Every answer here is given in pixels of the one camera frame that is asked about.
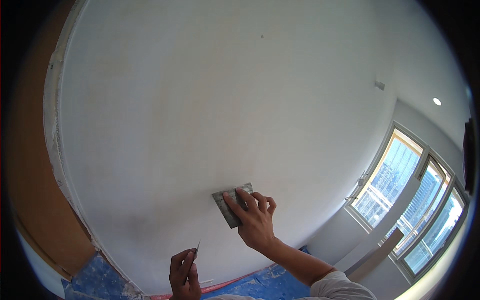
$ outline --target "hand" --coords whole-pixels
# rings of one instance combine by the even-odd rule
[[[237,188],[237,193],[247,203],[247,211],[233,201],[227,192],[223,193],[223,199],[243,223],[239,226],[239,235],[247,246],[266,255],[276,239],[272,223],[272,215],[276,208],[275,201],[271,197],[264,197],[259,192],[253,192],[250,195],[241,188]]]
[[[168,277],[173,292],[170,300],[199,300],[202,296],[202,289],[198,283],[197,265],[193,263],[195,250],[195,248],[187,249],[172,256]]]

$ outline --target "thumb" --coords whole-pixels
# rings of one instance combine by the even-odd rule
[[[201,291],[200,283],[198,282],[197,265],[192,264],[188,272],[188,283],[190,284],[190,291]]]

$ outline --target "ceiling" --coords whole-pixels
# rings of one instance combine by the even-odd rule
[[[392,53],[398,99],[420,111],[462,148],[470,112],[467,85],[434,21],[416,1],[377,1]],[[433,103],[433,98],[442,105]]]

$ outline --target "putty knife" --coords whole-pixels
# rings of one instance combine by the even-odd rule
[[[230,197],[233,199],[233,201],[237,202],[243,208],[244,211],[248,210],[247,204],[245,203],[245,201],[242,200],[240,195],[237,193],[237,191],[235,190],[236,188],[242,188],[244,191],[246,191],[249,194],[253,193],[252,184],[249,182],[239,187],[215,192],[212,194],[212,197],[215,200],[216,205],[220,209],[220,212],[222,212],[223,217],[227,221],[230,228],[238,227],[242,225],[242,223],[239,217],[237,217],[237,215],[230,209],[229,205],[225,202],[225,200],[223,200],[223,192],[227,192],[230,195]]]

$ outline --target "sleeve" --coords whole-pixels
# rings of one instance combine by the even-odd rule
[[[331,272],[315,282],[310,288],[310,296],[332,300],[377,300],[366,287],[350,281],[340,271]]]
[[[224,294],[224,295],[218,295],[211,298],[207,298],[205,300],[263,300],[263,299],[255,299],[250,296]]]

